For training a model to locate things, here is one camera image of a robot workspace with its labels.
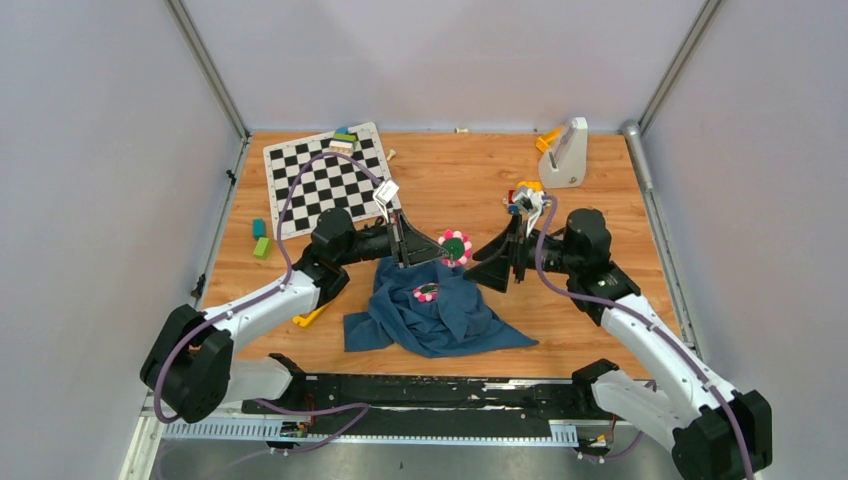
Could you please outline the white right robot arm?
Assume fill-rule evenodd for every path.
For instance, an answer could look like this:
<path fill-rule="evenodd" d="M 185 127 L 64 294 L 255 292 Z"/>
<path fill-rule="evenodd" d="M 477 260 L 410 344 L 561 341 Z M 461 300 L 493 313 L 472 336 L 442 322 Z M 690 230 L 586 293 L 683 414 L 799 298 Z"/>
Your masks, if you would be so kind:
<path fill-rule="evenodd" d="M 532 268 L 623 344 L 652 375 L 645 387 L 607 359 L 573 373 L 571 403 L 584 417 L 602 411 L 629 421 L 662 445 L 685 479 L 752 479 L 773 462 L 772 408 L 756 390 L 741 392 L 710 369 L 658 317 L 611 258 L 612 235 L 595 209 L 572 211 L 565 226 L 529 229 L 520 214 L 477 250 L 466 279 L 506 291 Z"/>

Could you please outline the blue garment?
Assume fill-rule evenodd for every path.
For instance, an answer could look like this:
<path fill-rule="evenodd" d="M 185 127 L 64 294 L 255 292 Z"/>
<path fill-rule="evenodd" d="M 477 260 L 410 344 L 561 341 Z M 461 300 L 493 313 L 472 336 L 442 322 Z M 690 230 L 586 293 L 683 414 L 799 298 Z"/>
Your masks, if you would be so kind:
<path fill-rule="evenodd" d="M 401 268 L 380 259 L 366 309 L 343 318 L 344 349 L 366 352 L 397 344 L 426 358 L 443 358 L 538 344 L 505 322 L 463 274 L 463 268 L 440 262 Z M 440 285 L 438 298 L 420 303 L 413 290 L 428 282 Z"/>

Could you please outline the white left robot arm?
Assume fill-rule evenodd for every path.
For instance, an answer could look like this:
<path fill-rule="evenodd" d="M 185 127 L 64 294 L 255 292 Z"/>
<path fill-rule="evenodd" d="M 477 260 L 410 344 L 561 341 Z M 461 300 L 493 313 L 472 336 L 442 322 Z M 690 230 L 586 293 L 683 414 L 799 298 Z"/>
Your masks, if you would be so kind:
<path fill-rule="evenodd" d="M 183 304 L 170 312 L 140 369 L 156 417 L 196 423 L 223 403 L 255 398 L 283 413 L 298 411 L 307 389 L 289 367 L 273 358 L 237 361 L 235 354 L 280 323 L 329 304 L 350 280 L 348 264 L 387 258 L 408 268 L 447 254 L 400 210 L 361 229 L 342 208 L 323 212 L 310 244 L 282 277 L 207 310 Z"/>

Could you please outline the pink white flower brooch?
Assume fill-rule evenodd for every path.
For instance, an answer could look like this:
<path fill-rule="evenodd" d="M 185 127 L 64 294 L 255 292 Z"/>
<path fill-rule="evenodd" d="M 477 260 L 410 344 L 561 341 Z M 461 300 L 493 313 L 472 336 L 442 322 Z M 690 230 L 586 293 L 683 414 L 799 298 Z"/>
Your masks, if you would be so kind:
<path fill-rule="evenodd" d="M 438 238 L 438 243 L 447 252 L 442 263 L 449 268 L 464 266 L 471 260 L 472 242 L 468 234 L 460 230 L 448 229 Z"/>

